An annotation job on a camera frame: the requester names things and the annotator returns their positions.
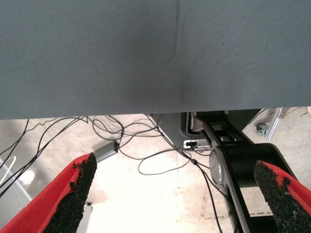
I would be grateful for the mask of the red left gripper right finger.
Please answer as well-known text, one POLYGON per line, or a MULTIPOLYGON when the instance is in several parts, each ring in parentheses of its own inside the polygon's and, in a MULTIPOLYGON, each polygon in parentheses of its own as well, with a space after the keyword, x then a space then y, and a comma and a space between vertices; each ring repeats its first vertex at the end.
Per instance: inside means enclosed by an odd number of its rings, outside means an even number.
POLYGON ((280 233, 311 231, 311 190, 285 170, 257 161, 254 178, 280 233))

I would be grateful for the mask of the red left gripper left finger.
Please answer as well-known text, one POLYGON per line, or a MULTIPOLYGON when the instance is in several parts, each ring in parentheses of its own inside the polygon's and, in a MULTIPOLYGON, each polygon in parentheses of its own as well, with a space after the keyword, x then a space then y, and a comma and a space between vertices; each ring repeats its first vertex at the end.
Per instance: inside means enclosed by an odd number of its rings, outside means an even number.
POLYGON ((77 232, 96 169, 93 153, 74 159, 1 232, 77 232))

